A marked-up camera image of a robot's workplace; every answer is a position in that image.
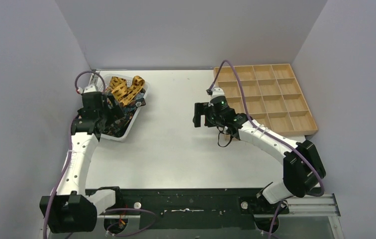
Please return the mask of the yellow patterned tie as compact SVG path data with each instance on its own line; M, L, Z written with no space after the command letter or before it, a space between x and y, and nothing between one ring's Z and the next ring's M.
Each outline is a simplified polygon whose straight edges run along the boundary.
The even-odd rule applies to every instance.
M124 78L113 76L111 77L108 89L119 103L127 106L141 92L144 85L145 80L140 76L134 76L130 86L127 85L127 81Z

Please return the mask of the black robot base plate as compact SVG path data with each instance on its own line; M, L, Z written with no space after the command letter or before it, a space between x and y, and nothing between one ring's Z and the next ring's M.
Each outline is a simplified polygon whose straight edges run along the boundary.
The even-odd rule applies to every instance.
M105 215L119 216L116 209L127 207L125 216L140 216L140 228L157 221L152 229L253 230L256 225L270 227L275 212L288 214L257 197L260 188L229 189L121 189Z

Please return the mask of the wooden compartment tray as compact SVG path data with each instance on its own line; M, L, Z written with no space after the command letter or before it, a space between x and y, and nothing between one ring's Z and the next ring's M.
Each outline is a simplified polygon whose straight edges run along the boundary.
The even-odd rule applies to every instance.
M308 136L318 131L290 64L214 68L216 85L229 106L284 136Z

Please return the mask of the dark floral tie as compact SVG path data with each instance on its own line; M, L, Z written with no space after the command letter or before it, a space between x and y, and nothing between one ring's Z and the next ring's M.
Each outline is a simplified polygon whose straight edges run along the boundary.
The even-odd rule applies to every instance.
M102 134L109 135L112 137L123 137L127 129L129 128L129 124L134 118L137 109L139 107L146 105L144 97L145 90L141 90L141 92L139 92L132 100L132 102L127 106L123 106L122 103L120 103L120 106L122 107L123 112L125 113L125 117L118 120L114 120L112 124L105 128Z

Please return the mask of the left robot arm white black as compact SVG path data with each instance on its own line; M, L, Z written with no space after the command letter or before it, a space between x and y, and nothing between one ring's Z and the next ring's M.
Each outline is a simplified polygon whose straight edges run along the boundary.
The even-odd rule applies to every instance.
M71 122L60 178L51 194L40 199L45 239L49 233L91 232L96 225L98 209L85 196L88 170L101 133L114 116L123 113L118 105L110 107L102 92L82 93L81 97L83 106Z

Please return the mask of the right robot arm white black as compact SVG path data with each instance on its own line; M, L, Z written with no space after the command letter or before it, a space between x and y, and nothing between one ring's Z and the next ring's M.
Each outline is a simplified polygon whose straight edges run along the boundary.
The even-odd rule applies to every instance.
M316 146L309 140L303 142L285 138L268 129L245 113L237 113L224 96L208 103L195 103L193 124L218 127L223 134L250 143L275 158L283 167L282 179L271 182L257 197L268 204L276 204L286 198L306 195L321 196L326 176L325 168Z

